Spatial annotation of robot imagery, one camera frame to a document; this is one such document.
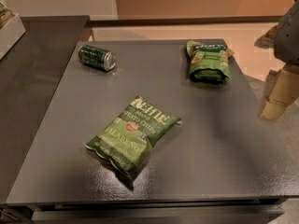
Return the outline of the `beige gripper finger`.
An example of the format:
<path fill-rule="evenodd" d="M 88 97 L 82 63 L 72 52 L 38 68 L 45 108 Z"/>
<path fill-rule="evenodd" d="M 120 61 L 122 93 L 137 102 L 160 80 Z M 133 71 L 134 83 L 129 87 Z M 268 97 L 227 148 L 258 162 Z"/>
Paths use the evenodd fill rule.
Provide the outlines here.
<path fill-rule="evenodd" d="M 279 71 L 270 70 L 263 86 L 259 116 L 279 119 L 299 98 L 299 66 L 286 63 Z"/>
<path fill-rule="evenodd" d="M 258 48 L 272 48 L 276 36 L 277 26 L 273 26 L 264 35 L 260 36 L 254 43 Z"/>

